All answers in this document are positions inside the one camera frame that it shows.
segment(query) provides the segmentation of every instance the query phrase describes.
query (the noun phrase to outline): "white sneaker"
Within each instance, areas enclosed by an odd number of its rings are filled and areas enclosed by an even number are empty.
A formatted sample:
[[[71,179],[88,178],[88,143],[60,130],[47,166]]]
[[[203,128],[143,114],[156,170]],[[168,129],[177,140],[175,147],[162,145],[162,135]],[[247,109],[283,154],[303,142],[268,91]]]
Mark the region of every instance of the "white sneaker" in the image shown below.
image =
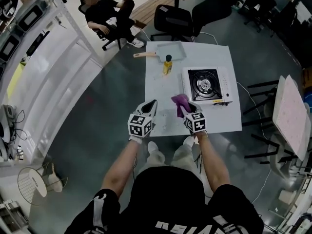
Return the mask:
[[[157,147],[157,145],[156,145],[155,142],[150,141],[150,142],[147,144],[147,150],[148,150],[149,154],[151,154],[152,151],[158,150],[158,147]]]
[[[135,48],[142,48],[144,46],[144,42],[142,42],[136,38],[132,42],[127,41],[127,43],[134,46]]]
[[[194,137],[188,136],[188,137],[183,141],[183,145],[188,145],[190,148],[192,148],[193,145],[194,145]]]

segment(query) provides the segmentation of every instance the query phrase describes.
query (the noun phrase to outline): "concrete floor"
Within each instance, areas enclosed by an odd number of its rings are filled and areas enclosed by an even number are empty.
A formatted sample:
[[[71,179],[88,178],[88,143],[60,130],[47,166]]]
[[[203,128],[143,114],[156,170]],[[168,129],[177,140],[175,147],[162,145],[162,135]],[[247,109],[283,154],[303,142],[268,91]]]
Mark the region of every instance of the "concrete floor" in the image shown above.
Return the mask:
[[[180,7],[191,10],[203,0],[185,0]],[[257,33],[252,23],[245,26],[244,18],[236,11],[226,19],[210,23],[202,31],[213,34],[220,45],[228,45],[232,55],[235,75],[243,86],[279,79],[291,75],[300,84],[301,68],[282,46],[277,37],[270,38],[268,29]],[[152,25],[145,28],[150,36]],[[140,33],[139,38],[146,39]],[[196,42],[214,43],[214,39],[201,34]],[[36,233],[63,233],[73,218],[82,211],[101,186],[103,176],[128,141],[129,114],[144,101],[145,59],[133,61],[134,53],[143,52],[126,45],[105,66],[81,96],[56,136],[47,159],[56,165],[61,176],[68,176],[68,184],[61,194],[49,193],[41,207],[32,207],[30,226]],[[248,94],[238,88],[241,110],[253,106]],[[242,121],[258,119],[253,111]],[[244,160],[246,154],[265,152],[266,146],[251,138],[261,135],[257,126],[243,128],[241,132],[211,134],[216,151],[225,160],[233,185],[243,190],[253,201],[270,170],[260,165],[259,159]],[[151,137],[170,161],[174,150],[184,136]],[[147,156],[146,144],[138,156],[136,173]],[[129,201],[133,179],[130,178],[120,199],[124,209]],[[270,213],[275,208],[281,189],[296,187],[297,183],[282,180],[271,172],[260,197],[254,203],[258,213],[268,225],[279,224],[282,219]]]

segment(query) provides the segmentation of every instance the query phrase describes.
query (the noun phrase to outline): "black office chair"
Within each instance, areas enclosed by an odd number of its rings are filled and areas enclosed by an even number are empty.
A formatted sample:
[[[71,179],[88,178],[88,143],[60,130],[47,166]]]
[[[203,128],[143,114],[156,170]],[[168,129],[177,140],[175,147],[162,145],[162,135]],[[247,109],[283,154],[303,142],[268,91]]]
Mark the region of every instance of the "black office chair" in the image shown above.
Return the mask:
[[[82,13],[85,14],[87,9],[89,8],[89,5],[84,3],[84,0],[80,0],[81,5],[79,6],[78,10]],[[118,47],[119,49],[121,49],[121,45],[120,45],[120,35],[117,33],[116,27],[114,25],[109,25],[108,26],[110,29],[110,33],[109,34],[104,34],[101,30],[99,29],[92,29],[94,32],[96,32],[96,34],[98,35],[98,37],[104,41],[104,40],[108,40],[108,43],[104,44],[102,49],[103,50],[107,50],[106,46],[108,44],[111,44],[113,41],[117,40],[118,42]]]
[[[231,6],[237,0],[205,0],[196,5],[191,13],[179,8],[179,0],[175,0],[175,6],[159,5],[155,11],[154,26],[158,31],[164,33],[151,35],[171,36],[181,41],[188,41],[185,37],[197,37],[206,24],[228,17],[232,13]]]
[[[249,7],[247,13],[248,20],[244,22],[247,25],[250,21],[254,21],[259,33],[261,31],[261,25],[268,23],[269,19],[272,17],[270,11],[276,6],[275,0],[253,0],[252,6]]]
[[[295,24],[297,20],[298,12],[296,9],[296,4],[290,1],[280,13],[275,15],[272,18],[271,23],[271,30],[272,34],[271,37],[275,34],[275,32],[280,32],[279,37],[286,42],[284,32],[287,34],[291,31],[292,25]]]

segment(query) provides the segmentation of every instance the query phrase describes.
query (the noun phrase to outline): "yellow bottle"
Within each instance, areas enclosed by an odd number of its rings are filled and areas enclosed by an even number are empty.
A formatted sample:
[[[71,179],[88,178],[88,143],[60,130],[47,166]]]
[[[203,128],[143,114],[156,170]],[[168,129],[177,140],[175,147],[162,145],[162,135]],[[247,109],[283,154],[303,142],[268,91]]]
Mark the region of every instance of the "yellow bottle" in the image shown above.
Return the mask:
[[[166,56],[166,61],[164,62],[164,68],[162,70],[162,72],[167,75],[171,72],[172,69],[172,61],[171,61],[172,56],[171,55],[167,55]]]

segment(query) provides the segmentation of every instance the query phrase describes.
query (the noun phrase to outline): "stove burner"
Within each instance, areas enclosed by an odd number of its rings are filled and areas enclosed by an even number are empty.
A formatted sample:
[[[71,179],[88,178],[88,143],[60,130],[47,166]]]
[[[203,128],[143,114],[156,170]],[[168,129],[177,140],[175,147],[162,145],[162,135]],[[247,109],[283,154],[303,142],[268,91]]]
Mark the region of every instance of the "stove burner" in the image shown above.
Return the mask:
[[[216,69],[189,70],[193,101],[221,99],[221,88]]]
[[[210,89],[211,87],[211,84],[210,84],[210,81],[208,80],[202,80],[202,81],[197,81],[197,86],[199,87],[199,89],[202,91],[202,92],[205,92],[207,90]]]

